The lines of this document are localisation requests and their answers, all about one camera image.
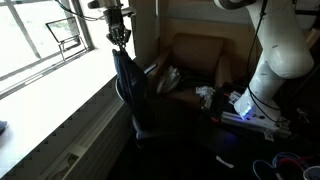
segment cushion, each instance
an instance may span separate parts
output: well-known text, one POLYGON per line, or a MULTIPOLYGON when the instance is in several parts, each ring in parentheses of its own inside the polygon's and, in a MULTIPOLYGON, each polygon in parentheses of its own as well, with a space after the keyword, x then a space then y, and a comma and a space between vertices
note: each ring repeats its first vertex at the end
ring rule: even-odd
POLYGON ((166 98, 185 102, 192 109, 200 109, 201 97, 196 94, 196 88, 185 88, 183 90, 173 90, 165 94, 166 98))
POLYGON ((201 74, 214 74, 224 38, 176 34, 173 39, 172 65, 201 74))

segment white plastic bag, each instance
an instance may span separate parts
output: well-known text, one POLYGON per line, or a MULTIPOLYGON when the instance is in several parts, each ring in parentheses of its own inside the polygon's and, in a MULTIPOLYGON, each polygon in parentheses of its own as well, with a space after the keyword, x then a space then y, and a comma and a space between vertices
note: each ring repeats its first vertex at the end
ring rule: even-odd
POLYGON ((160 78, 157 94, 170 92, 178 85, 180 79, 178 69, 170 66, 160 78))
POLYGON ((212 87, 208 86, 202 86, 202 87, 196 87, 196 94, 199 94, 201 97, 204 98, 205 105, 204 107, 209 109, 211 107, 212 99, 211 97, 216 91, 212 87))

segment armchair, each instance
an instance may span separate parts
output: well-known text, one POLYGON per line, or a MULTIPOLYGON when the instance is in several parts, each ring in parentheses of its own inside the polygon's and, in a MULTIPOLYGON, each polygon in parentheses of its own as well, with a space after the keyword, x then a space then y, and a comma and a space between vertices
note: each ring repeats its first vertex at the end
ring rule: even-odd
MULTIPOLYGON (((232 82, 229 57, 223 54, 224 38, 178 33, 173 43, 161 53, 154 63, 158 64, 148 74, 149 96, 156 95, 157 85, 163 72, 170 66, 201 76, 212 77, 212 84, 220 87, 224 82, 232 82)), ((195 87, 173 90, 163 97, 180 100, 189 107, 200 109, 201 97, 195 94, 195 87)))

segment blue light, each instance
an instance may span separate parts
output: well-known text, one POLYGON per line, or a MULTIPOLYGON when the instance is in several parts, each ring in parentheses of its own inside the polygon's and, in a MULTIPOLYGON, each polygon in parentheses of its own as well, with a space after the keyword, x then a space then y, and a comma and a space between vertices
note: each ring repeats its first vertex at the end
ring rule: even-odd
POLYGON ((248 112, 252 109, 251 106, 248 106, 247 109, 241 114, 242 117, 248 114, 248 112))

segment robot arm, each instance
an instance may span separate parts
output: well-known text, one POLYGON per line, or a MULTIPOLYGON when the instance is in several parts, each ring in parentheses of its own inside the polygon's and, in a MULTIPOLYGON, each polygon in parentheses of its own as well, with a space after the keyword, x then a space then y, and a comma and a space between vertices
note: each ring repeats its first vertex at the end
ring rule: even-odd
POLYGON ((111 43, 119 46, 121 50, 124 49, 129 41, 131 31, 126 29, 123 24, 120 0, 94 0, 88 3, 88 7, 90 9, 106 8, 103 15, 109 26, 107 38, 111 43))
POLYGON ((298 26, 291 0, 214 2, 223 9, 233 9, 230 7, 235 4, 245 6, 263 48, 249 88, 234 104, 236 112, 244 123, 270 130, 279 129, 281 114, 272 100, 273 96, 285 79, 301 77, 313 67, 313 59, 298 26))

